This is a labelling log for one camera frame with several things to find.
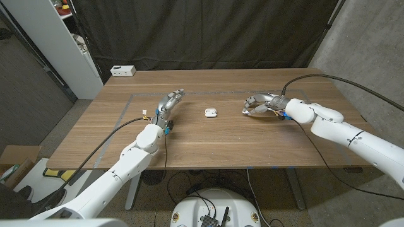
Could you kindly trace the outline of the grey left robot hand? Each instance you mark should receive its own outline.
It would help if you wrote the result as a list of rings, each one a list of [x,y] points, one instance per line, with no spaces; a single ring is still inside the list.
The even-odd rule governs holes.
[[[182,100],[183,96],[183,88],[164,96],[157,105],[156,116],[152,119],[152,124],[159,126],[164,131],[172,109]]]

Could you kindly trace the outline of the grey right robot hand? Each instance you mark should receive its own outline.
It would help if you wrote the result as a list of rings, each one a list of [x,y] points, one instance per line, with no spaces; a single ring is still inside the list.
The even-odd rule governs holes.
[[[290,99],[271,93],[260,93],[250,96],[244,101],[242,113],[252,115],[255,113],[273,112],[280,120],[291,120],[286,114],[286,106]]]

